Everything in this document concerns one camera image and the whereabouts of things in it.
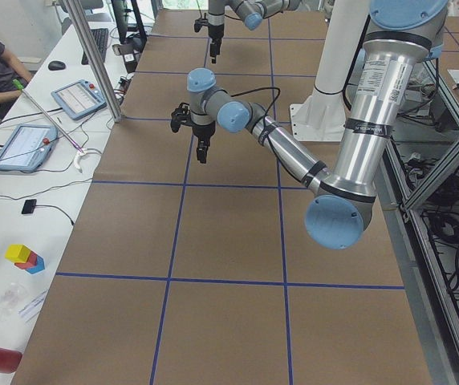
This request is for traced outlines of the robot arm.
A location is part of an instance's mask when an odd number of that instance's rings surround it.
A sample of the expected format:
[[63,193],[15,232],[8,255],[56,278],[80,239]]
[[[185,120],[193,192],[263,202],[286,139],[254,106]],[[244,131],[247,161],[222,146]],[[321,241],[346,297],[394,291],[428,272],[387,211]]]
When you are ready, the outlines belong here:
[[207,68],[189,72],[185,124],[205,162],[215,128],[248,131],[314,193],[310,237],[346,249],[362,236],[376,199],[373,179],[413,68],[441,53],[444,1],[336,1],[312,94],[292,107],[287,132],[267,110],[229,94]]
[[204,17],[195,21],[194,31],[198,32],[203,26],[208,28],[209,38],[211,39],[209,56],[211,62],[216,63],[217,57],[220,55],[221,42],[225,32],[225,8],[227,6],[249,30],[255,30],[264,19],[283,11],[297,10],[300,4],[299,0],[209,0],[208,12]]

